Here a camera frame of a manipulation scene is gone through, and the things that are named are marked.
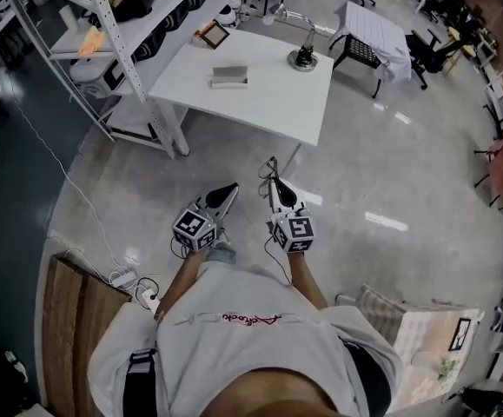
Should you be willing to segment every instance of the white rack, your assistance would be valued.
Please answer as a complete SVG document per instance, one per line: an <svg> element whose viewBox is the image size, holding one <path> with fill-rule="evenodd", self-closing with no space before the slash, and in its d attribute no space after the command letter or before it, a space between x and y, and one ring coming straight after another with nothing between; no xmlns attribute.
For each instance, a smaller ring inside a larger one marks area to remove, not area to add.
<svg viewBox="0 0 503 417"><path fill-rule="evenodd" d="M31 42L56 77L111 140L114 140L113 137L118 137L142 143L162 149L172 158L175 155L174 142L179 153L185 156L189 153L188 144L181 130L181 123L187 110L171 103L149 99L148 92L175 53L190 40L196 30L215 18L229 0L206 0L201 8L190 11L181 26L165 36L161 48L153 57L136 64L131 60L131 54L183 0L155 0L150 14L123 23L116 23L108 0L70 0L95 13L105 32L102 48L85 58L100 57L101 60L109 61L116 59L126 77L125 81L113 91L113 94L122 96L122 99L103 116L99 116L93 110L58 62L78 58L77 51L89 28L87 20L79 19L78 31L65 31L58 41L49 47L25 12L21 0L8 1Z"/></svg>

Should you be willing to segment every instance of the table with white tablecloth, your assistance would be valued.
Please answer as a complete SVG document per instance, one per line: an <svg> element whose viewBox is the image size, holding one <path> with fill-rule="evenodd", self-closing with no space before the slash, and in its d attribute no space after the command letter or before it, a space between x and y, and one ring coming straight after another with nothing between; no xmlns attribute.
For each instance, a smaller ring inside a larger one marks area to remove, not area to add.
<svg viewBox="0 0 503 417"><path fill-rule="evenodd" d="M331 48L351 35L370 47L381 61L375 75L383 82L411 78L409 48L400 26L353 2L345 2L335 14L340 17L340 28L329 40Z"/></svg>
<svg viewBox="0 0 503 417"><path fill-rule="evenodd" d="M357 306L404 362L403 380L388 412L434 399L452 389L473 343L478 309L453 304L399 303L365 285ZM461 349L451 350L460 320L470 320L470 324ZM453 361L455 365L443 378L438 373L442 361Z"/></svg>

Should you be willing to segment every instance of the lamp base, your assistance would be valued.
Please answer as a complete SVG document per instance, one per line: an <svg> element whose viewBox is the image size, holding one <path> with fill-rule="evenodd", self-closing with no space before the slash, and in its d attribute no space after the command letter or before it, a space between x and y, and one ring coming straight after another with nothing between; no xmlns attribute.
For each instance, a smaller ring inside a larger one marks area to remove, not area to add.
<svg viewBox="0 0 503 417"><path fill-rule="evenodd" d="M288 63L294 70L301 72L313 71L319 60L315 56L311 55L310 60L305 63L303 60L301 60L301 57L299 57L300 52L300 50L290 52L288 54Z"/></svg>

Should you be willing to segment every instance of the picture frame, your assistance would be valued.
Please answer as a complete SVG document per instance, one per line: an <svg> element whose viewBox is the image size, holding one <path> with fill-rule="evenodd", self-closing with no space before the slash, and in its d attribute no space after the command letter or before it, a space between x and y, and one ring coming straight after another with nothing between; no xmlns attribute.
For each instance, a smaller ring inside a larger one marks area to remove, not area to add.
<svg viewBox="0 0 503 417"><path fill-rule="evenodd" d="M450 343L450 348L448 349L448 351L450 352L460 351L463 348L470 327L471 327L470 318L460 318L458 320L458 326L456 327L456 330L453 333L452 342Z"/></svg>
<svg viewBox="0 0 503 417"><path fill-rule="evenodd" d="M216 20L205 28L199 36L210 46L213 50L216 50L224 40L230 35L222 25L220 25Z"/></svg>

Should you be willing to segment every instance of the lamp arm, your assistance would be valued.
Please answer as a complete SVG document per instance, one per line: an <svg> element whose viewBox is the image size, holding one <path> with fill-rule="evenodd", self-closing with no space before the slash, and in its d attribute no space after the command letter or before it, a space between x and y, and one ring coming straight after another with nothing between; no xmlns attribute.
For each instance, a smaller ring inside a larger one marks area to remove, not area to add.
<svg viewBox="0 0 503 417"><path fill-rule="evenodd" d="M313 39L314 35L317 32L316 27L314 26L314 23L311 21L310 18L303 16L302 14L299 14L297 12L292 12L291 10L287 11L287 17L295 17L299 18L300 20L303 20L304 22L309 23L311 25L311 30L309 31L307 38L305 39L305 43L303 44L303 48L309 49L313 47Z"/></svg>

